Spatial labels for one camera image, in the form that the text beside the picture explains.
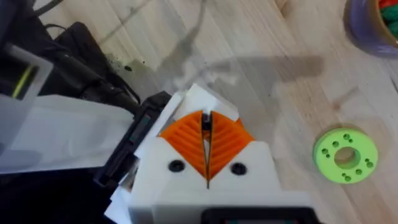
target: purple container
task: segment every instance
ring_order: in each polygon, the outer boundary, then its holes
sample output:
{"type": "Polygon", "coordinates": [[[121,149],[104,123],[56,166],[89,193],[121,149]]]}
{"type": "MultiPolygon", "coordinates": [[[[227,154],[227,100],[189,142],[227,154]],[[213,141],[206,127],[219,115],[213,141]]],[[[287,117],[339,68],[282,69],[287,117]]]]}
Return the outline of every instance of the purple container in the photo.
{"type": "Polygon", "coordinates": [[[345,20],[354,44],[371,54],[398,57],[397,39],[381,17],[379,0],[351,0],[347,6],[345,20]]]}

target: green 3d printed ring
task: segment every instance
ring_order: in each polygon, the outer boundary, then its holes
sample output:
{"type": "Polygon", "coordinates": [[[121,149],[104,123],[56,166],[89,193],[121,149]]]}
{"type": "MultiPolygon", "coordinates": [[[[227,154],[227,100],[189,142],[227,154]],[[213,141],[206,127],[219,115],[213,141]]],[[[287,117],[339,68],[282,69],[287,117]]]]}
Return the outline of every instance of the green 3d printed ring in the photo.
{"type": "Polygon", "coordinates": [[[315,144],[313,159],[320,172],[339,184],[353,184],[368,177],[377,165],[377,148],[367,135],[351,128],[333,129],[315,144]],[[336,161],[340,150],[352,150],[344,162],[336,161]]]}

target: ribbed orange surface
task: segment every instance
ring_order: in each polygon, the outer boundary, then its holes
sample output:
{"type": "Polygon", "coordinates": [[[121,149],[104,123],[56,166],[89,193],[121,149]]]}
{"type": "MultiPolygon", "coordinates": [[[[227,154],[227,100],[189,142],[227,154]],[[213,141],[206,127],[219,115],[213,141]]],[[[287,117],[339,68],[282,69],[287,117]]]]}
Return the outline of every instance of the ribbed orange surface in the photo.
{"type": "Polygon", "coordinates": [[[211,130],[208,178],[211,180],[226,164],[228,164],[253,137],[243,129],[243,125],[211,112],[213,124],[211,130]]]}
{"type": "Polygon", "coordinates": [[[203,112],[186,115],[170,125],[161,135],[204,178],[206,174],[205,150],[201,128],[203,112]]]}

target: hole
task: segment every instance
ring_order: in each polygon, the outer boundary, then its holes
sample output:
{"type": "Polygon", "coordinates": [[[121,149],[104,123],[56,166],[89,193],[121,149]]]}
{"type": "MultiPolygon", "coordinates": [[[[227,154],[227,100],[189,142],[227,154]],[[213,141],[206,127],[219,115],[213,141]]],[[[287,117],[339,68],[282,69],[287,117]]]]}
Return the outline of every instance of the hole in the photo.
{"type": "Polygon", "coordinates": [[[131,67],[130,66],[124,66],[124,69],[126,70],[126,71],[129,71],[129,72],[131,72],[132,71],[132,69],[131,69],[131,67]]]}
{"type": "Polygon", "coordinates": [[[367,166],[368,168],[372,168],[372,167],[373,167],[373,162],[368,162],[368,163],[366,164],[366,166],[367,166]]]}
{"type": "Polygon", "coordinates": [[[359,164],[361,155],[352,147],[343,147],[335,154],[335,163],[342,169],[352,169],[359,164]]]}
{"type": "Polygon", "coordinates": [[[246,166],[240,162],[234,163],[231,166],[231,172],[235,175],[244,175],[247,171],[246,166]]]}
{"type": "Polygon", "coordinates": [[[181,160],[173,160],[170,164],[169,164],[169,170],[171,172],[181,172],[183,171],[185,168],[185,164],[184,162],[182,162],[181,160]]]}

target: wooden table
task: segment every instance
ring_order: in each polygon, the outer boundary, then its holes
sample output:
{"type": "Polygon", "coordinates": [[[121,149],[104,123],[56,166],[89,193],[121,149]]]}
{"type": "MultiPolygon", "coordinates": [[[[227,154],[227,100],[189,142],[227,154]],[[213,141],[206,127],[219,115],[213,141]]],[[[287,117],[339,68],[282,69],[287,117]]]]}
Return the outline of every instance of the wooden table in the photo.
{"type": "Polygon", "coordinates": [[[398,62],[357,49],[344,8],[344,0],[66,0],[41,19],[86,24],[143,98],[206,82],[269,143],[283,189],[308,192],[323,222],[398,223],[398,62]],[[312,160],[317,136],[341,124],[379,148],[376,171],[358,184],[330,182],[312,160]]]}

